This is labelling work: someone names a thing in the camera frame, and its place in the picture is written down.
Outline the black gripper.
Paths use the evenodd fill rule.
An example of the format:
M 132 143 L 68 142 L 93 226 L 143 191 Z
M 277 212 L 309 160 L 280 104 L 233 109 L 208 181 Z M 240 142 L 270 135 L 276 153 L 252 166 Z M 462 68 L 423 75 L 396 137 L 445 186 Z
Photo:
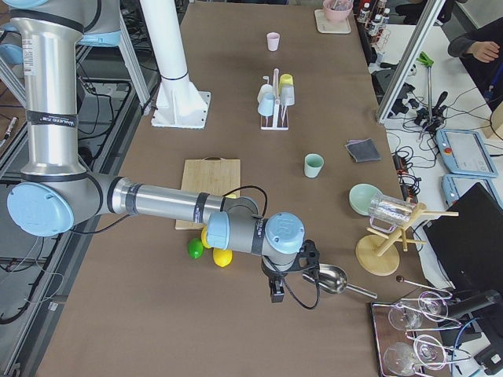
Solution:
M 270 301 L 272 303 L 283 302 L 285 296 L 284 273 L 268 257 L 262 257 L 261 268 L 268 279 Z

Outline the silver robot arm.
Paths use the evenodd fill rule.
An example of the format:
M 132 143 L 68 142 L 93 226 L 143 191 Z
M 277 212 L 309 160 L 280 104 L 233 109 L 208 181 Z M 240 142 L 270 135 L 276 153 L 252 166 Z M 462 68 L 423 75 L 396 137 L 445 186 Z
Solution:
M 7 198 L 13 221 L 53 236 L 99 214 L 147 214 L 204 224 L 207 244 L 262 259 L 270 297 L 281 302 L 285 277 L 307 256 L 303 223 L 290 213 L 265 218 L 255 202 L 184 192 L 88 171 L 78 157 L 75 48 L 117 46 L 117 1 L 11 1 L 22 36 L 29 160 Z

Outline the person arm dark sleeve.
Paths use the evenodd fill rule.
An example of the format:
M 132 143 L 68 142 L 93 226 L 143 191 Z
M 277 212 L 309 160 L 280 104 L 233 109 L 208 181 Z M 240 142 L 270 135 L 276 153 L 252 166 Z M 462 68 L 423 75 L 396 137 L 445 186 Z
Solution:
M 501 47 L 502 39 L 497 33 L 480 29 L 455 38 L 447 51 L 452 57 L 472 56 L 482 63 L 491 63 L 499 58 Z

